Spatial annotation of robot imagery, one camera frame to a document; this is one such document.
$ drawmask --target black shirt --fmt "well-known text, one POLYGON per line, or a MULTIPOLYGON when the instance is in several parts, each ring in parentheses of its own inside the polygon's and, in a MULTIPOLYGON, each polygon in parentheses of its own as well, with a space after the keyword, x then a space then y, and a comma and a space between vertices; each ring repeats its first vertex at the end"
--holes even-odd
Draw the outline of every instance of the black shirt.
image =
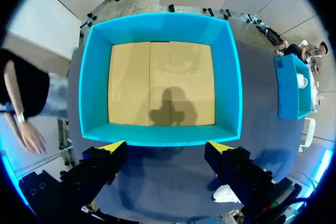
POLYGON ((9 61, 14 62, 16 79, 20 90, 25 118, 38 115, 46 104, 50 78, 48 73, 36 68, 26 60, 11 51, 0 48, 0 112, 4 106, 9 113, 14 113, 4 78, 5 66, 9 61))

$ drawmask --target cardboard bottom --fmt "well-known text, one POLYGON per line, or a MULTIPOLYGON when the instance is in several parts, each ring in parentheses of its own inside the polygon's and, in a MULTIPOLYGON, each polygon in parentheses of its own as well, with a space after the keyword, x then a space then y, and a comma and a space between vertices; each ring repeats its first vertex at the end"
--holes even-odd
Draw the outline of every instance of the cardboard bottom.
POLYGON ((211 47, 187 42, 112 46, 108 120, 146 126, 215 124, 211 47))

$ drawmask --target blue bin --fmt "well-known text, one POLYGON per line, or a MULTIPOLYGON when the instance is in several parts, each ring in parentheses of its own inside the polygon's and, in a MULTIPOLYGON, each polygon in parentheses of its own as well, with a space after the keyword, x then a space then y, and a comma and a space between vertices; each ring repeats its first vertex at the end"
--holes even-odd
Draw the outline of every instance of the blue bin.
POLYGON ((79 79, 82 135, 139 146, 201 145, 240 137, 243 94, 230 25, 217 18, 180 13, 141 14, 94 25, 86 42, 79 79), (108 75, 113 45, 180 41, 211 45, 215 79, 215 125, 137 126, 108 123, 108 75))
POLYGON ((294 54, 274 60, 278 78, 279 117, 300 119, 311 112, 311 89, 308 67, 294 54), (308 84, 299 89, 297 73, 307 78, 308 84))

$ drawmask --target blue table surface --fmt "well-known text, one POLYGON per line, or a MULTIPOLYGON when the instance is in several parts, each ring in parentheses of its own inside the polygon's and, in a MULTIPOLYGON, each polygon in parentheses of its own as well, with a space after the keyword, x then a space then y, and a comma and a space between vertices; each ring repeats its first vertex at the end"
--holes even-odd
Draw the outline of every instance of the blue table surface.
MULTIPOLYGON (((278 117, 276 55, 240 41, 236 45, 243 82, 243 122, 240 139, 225 144, 250 151, 255 163, 271 170, 280 181, 297 158, 304 119, 278 117)), ((83 47, 74 53, 69 71, 68 115, 77 160, 87 148, 106 145, 81 135, 78 81, 82 53, 83 47)), ((211 200, 220 184, 204 160, 203 145, 128 146, 128 151, 129 158, 112 185, 105 185, 95 199, 107 214, 146 223, 187 222, 242 206, 211 200)))

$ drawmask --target chair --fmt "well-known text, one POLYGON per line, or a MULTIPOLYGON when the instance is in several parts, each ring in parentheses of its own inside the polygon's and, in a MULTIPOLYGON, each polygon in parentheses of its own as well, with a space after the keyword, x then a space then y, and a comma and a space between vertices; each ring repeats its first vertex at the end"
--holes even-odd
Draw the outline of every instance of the chair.
POLYGON ((313 142, 313 137, 314 137, 314 131, 315 131, 315 119, 313 118, 305 118, 308 122, 308 129, 307 129, 307 135, 303 135, 302 137, 302 142, 299 147, 299 152, 302 152, 302 147, 308 148, 311 143, 313 142))
POLYGON ((299 47, 302 47, 302 46, 306 46, 308 45, 308 42, 304 39, 301 44, 299 45, 299 47))

